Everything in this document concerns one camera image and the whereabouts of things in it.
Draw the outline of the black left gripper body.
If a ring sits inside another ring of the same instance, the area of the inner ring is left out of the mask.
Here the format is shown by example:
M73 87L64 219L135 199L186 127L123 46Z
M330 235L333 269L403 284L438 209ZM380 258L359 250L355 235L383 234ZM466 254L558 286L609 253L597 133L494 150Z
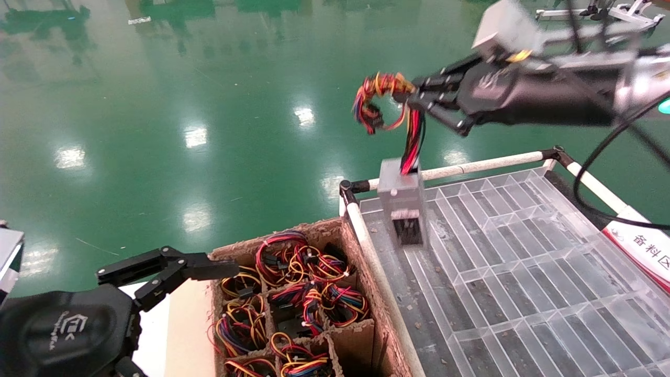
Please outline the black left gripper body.
M134 300L111 285L10 298L1 317L2 376L116 376L132 357L140 314Z

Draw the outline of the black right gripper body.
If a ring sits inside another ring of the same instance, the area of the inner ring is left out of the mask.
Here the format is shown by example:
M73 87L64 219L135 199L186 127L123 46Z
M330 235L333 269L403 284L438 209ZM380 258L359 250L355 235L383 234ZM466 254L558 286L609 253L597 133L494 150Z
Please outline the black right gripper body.
M612 116L585 89L553 71L479 63L460 82L460 110L476 124L607 126Z

